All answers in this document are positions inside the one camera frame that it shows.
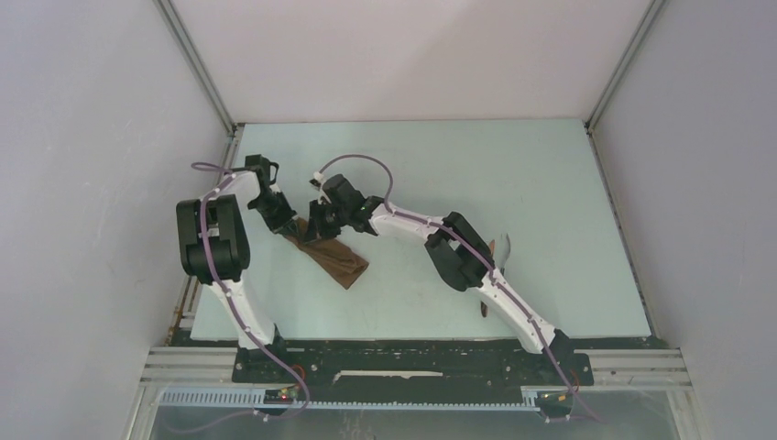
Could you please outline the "brown cloth napkin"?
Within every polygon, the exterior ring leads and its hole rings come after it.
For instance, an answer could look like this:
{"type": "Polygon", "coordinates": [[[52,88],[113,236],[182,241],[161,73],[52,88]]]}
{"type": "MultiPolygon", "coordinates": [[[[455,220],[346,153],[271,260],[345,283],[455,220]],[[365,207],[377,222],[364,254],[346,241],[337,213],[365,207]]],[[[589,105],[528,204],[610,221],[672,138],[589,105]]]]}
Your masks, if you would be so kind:
{"type": "Polygon", "coordinates": [[[343,289],[349,290],[368,269],[369,262],[366,259],[336,239],[303,243],[308,222],[302,218],[296,218],[294,222],[297,234],[284,237],[310,257],[343,289]]]}

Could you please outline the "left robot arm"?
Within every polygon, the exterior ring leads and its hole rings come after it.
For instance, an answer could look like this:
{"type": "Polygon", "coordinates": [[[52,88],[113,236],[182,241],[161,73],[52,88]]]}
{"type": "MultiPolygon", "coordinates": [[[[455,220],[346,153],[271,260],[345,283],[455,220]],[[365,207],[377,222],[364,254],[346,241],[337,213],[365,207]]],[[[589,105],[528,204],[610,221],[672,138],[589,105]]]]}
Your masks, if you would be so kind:
{"type": "Polygon", "coordinates": [[[289,356],[275,348],[279,329],[252,293],[247,270],[251,249],[243,214],[255,212],[276,235],[299,232],[297,213],[276,183],[278,165],[266,170],[242,167],[226,171],[200,198],[176,204],[176,225],[185,273],[212,292],[238,332],[238,345],[258,352],[254,369],[267,381],[279,381],[290,369],[289,356]]]}

